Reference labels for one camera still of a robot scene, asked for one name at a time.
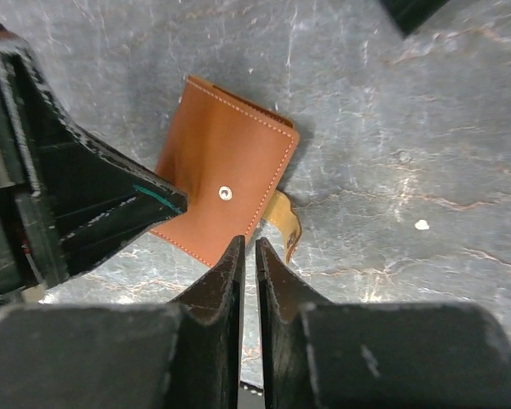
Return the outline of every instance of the green marking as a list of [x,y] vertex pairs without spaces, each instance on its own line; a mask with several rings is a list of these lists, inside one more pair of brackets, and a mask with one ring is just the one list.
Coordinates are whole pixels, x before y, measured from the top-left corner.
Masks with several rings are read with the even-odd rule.
[[179,215],[181,214],[181,210],[178,209],[176,206],[174,206],[173,204],[171,204],[167,199],[165,198],[162,198],[161,196],[159,196],[158,194],[156,194],[155,192],[152,192],[151,190],[149,189],[146,189],[145,187],[142,187],[142,186],[139,186],[139,185],[133,185],[133,187],[139,191],[140,193],[144,193],[144,194],[147,194],[148,196],[151,196],[153,197],[154,199],[158,200],[159,202],[161,202],[163,205],[166,205],[168,207],[170,207],[170,209],[172,209],[173,211],[175,211],[176,213],[178,213]]

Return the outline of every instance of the wallet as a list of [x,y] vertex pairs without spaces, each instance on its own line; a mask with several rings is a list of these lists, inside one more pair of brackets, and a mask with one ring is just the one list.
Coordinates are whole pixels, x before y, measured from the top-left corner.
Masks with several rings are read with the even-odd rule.
[[301,224],[276,187],[298,143],[289,119],[188,77],[155,169],[187,194],[187,212],[152,233],[213,267],[233,237],[248,243],[265,217],[282,233],[288,262]]

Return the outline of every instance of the black object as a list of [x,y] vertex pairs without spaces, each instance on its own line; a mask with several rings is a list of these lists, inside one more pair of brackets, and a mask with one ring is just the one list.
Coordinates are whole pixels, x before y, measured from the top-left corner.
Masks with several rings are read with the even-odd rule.
[[267,409],[511,409],[511,345],[482,308],[332,304],[256,247]]
[[449,0],[381,0],[405,37],[411,35]]
[[242,236],[165,305],[2,307],[0,408],[237,409],[243,307]]
[[182,192],[77,126],[0,25],[0,301],[86,273],[186,209]]
[[264,391],[238,381],[239,236],[165,305],[1,308],[0,408],[511,409],[511,346],[483,309],[334,304],[265,239],[256,264]]

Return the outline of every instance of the wallet strap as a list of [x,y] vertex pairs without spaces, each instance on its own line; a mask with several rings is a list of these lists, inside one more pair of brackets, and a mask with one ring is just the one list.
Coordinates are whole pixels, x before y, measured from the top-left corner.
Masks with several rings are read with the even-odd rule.
[[302,234],[299,216],[294,212],[290,199],[275,190],[262,218],[273,224],[282,234],[285,260],[289,263]]

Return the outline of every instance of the gray floor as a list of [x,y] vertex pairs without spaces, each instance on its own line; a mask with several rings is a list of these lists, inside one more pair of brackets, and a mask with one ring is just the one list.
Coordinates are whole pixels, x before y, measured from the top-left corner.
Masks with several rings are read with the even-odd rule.
[[[292,117],[293,268],[337,302],[480,302],[511,336],[511,0],[452,0],[406,41],[377,0],[0,0],[0,21],[149,168],[188,73]],[[242,374],[261,384],[252,251]],[[145,235],[46,301],[163,302],[204,270]]]

